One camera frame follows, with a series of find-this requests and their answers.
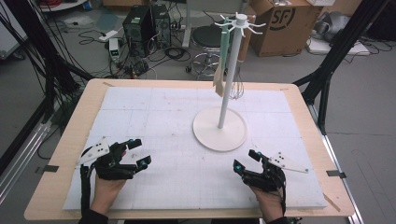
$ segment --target person's left hand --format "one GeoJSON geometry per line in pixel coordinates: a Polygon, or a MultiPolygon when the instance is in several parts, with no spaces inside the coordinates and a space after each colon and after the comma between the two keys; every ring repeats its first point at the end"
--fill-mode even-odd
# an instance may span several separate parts
{"type": "Polygon", "coordinates": [[[91,210],[105,215],[116,200],[126,180],[105,180],[95,177],[95,195],[91,210]]]}

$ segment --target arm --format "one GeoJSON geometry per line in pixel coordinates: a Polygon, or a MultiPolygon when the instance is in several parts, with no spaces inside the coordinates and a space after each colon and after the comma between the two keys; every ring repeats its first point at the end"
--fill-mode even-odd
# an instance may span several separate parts
{"type": "Polygon", "coordinates": [[[278,192],[265,192],[250,187],[259,202],[262,218],[267,224],[286,224],[287,219],[283,216],[281,197],[278,192]]]}
{"type": "Polygon", "coordinates": [[[97,175],[91,209],[84,212],[78,224],[107,224],[108,217],[106,213],[116,200],[125,182],[125,179],[104,180],[97,175]]]}

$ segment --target round stool seat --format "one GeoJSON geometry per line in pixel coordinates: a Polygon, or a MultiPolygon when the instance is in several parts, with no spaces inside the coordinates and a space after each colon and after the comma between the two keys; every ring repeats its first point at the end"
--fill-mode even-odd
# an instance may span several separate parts
{"type": "Polygon", "coordinates": [[[221,28],[202,26],[192,32],[192,40],[204,48],[219,49],[221,45],[221,28]]]}

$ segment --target round white base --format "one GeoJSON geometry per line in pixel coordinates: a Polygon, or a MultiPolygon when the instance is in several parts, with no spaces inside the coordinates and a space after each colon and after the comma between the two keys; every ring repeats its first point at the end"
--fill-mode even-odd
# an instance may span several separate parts
{"type": "Polygon", "coordinates": [[[223,128],[220,129],[220,107],[198,113],[192,124],[195,137],[204,146],[216,151],[230,151],[240,147],[248,135],[245,120],[235,111],[227,109],[223,128]]]}

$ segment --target black sleeve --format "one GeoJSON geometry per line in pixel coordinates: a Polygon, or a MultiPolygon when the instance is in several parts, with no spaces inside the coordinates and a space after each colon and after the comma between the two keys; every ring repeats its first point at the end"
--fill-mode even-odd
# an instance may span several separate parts
{"type": "Polygon", "coordinates": [[[107,224],[107,222],[107,216],[92,211],[91,209],[87,209],[85,210],[78,224],[107,224]]]}
{"type": "Polygon", "coordinates": [[[286,217],[280,217],[274,221],[268,222],[267,224],[288,224],[288,219],[286,217]]]}

